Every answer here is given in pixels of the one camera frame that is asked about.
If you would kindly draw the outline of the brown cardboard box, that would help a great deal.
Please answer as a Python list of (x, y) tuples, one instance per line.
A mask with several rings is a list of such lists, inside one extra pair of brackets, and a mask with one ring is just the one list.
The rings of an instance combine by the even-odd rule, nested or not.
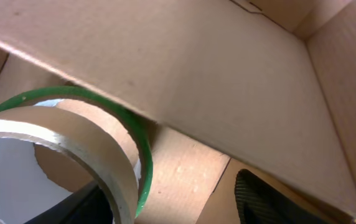
[(356, 1), (0, 1), (0, 48), (356, 217)]

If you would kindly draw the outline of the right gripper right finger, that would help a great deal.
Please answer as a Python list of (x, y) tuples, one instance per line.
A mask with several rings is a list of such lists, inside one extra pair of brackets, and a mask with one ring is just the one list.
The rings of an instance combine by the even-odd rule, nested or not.
[(329, 224), (301, 208), (248, 169), (238, 171), (234, 187), (241, 224)]

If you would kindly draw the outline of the white tape roll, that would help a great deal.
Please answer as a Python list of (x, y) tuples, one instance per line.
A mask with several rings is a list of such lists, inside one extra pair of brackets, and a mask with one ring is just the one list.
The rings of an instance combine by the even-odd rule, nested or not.
[(0, 112), (0, 138), (38, 143), (73, 159), (98, 182), (115, 222), (134, 222), (139, 192), (133, 167), (95, 123), (59, 108), (24, 106)]

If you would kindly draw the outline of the green tape roll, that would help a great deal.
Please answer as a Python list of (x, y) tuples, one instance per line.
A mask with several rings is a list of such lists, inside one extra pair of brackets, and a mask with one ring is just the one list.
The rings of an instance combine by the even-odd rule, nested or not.
[(152, 182), (153, 164), (149, 141), (135, 114), (96, 93), (74, 86), (52, 86), (21, 93), (1, 103), (0, 112), (24, 106), (43, 106), (43, 102), (46, 100), (57, 99), (81, 100), (90, 105), (95, 105), (114, 116), (128, 131), (128, 134), (136, 144), (141, 163), (141, 176), (136, 178), (139, 192), (137, 217), (148, 198)]

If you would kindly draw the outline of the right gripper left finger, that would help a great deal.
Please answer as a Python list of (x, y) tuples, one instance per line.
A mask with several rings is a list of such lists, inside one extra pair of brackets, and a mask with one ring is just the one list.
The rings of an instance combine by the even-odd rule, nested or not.
[(112, 224), (109, 202), (95, 181), (25, 224)]

